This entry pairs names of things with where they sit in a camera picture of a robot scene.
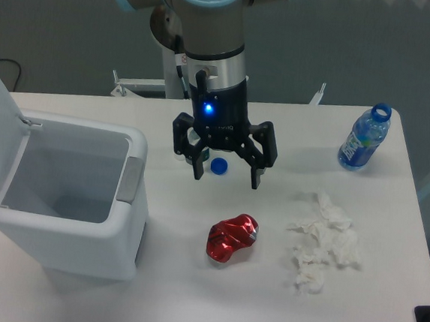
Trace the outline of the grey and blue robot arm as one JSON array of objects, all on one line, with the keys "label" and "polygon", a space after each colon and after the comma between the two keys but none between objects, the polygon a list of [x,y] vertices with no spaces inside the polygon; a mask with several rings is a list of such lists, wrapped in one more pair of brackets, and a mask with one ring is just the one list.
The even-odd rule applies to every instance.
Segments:
[{"label": "grey and blue robot arm", "polygon": [[257,188],[277,158],[271,122],[248,118],[243,10],[277,0],[116,0],[127,11],[152,8],[151,31],[164,47],[186,55],[192,114],[173,121],[173,148],[203,176],[205,147],[235,152]]}]

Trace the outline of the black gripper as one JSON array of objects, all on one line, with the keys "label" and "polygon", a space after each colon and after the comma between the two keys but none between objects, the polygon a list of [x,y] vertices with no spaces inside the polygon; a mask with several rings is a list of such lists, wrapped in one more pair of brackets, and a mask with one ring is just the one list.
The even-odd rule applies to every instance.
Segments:
[{"label": "black gripper", "polygon": [[[199,70],[191,86],[193,114],[181,112],[173,120],[173,151],[191,161],[194,178],[204,173],[203,149],[224,150],[236,154],[250,166],[251,187],[257,189],[266,168],[278,156],[275,127],[265,121],[252,125],[248,121],[247,82],[243,80],[225,89],[209,90],[209,72]],[[193,128],[200,139],[191,144],[188,129]]]}]

